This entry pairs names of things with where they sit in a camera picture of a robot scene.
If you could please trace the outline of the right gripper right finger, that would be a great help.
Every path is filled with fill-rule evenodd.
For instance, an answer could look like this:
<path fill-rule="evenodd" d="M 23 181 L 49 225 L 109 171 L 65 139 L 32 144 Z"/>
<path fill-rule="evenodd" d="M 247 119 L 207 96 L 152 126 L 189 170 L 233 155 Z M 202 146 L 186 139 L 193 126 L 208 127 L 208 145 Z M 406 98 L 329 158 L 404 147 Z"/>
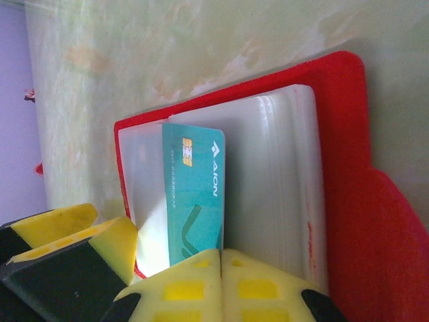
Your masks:
<path fill-rule="evenodd" d="M 346 321 L 318 286 L 237 250 L 221 254 L 224 321 Z"/>

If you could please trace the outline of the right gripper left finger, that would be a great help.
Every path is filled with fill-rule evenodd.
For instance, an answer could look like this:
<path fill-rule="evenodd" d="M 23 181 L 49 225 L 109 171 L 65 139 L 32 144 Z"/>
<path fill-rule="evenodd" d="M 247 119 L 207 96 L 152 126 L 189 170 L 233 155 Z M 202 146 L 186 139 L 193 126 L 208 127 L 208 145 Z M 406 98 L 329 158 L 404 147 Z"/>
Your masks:
<path fill-rule="evenodd" d="M 222 321 L 221 257 L 202 251 L 124 288 L 102 321 Z"/>

